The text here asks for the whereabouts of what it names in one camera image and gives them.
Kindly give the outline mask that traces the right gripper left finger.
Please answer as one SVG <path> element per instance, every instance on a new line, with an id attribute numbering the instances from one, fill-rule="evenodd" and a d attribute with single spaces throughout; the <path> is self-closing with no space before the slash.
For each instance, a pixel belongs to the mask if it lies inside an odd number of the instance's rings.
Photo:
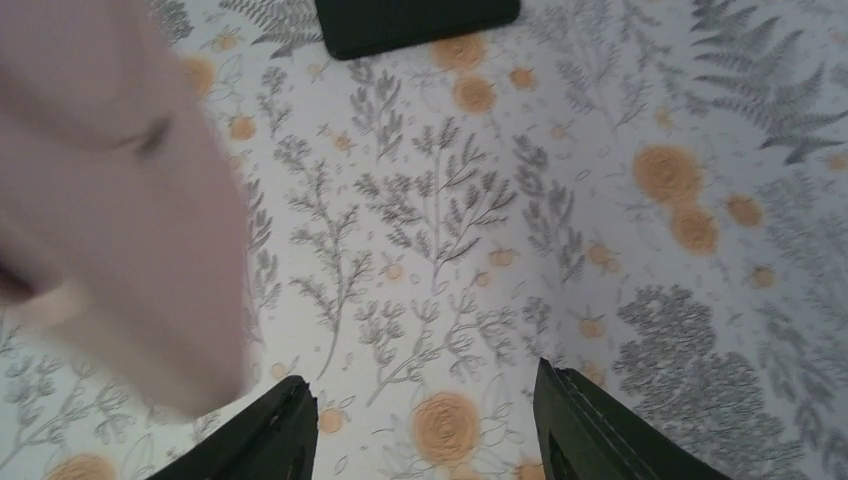
<path id="1" fill-rule="evenodd" d="M 150 480 L 310 480 L 317 399 L 291 375 Z"/>

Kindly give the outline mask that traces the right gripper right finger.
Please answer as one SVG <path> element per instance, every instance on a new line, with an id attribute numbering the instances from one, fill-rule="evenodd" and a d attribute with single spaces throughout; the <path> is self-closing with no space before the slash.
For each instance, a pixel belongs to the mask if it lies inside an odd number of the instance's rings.
<path id="1" fill-rule="evenodd" d="M 533 412 L 545 477 L 727 480 L 579 371 L 538 363 Z"/>

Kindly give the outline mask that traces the black phone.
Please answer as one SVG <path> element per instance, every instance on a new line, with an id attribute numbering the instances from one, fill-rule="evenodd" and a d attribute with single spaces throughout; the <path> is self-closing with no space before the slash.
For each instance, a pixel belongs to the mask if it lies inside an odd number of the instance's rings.
<path id="1" fill-rule="evenodd" d="M 508 25 L 520 0 L 317 0 L 325 47 L 354 60 Z"/>

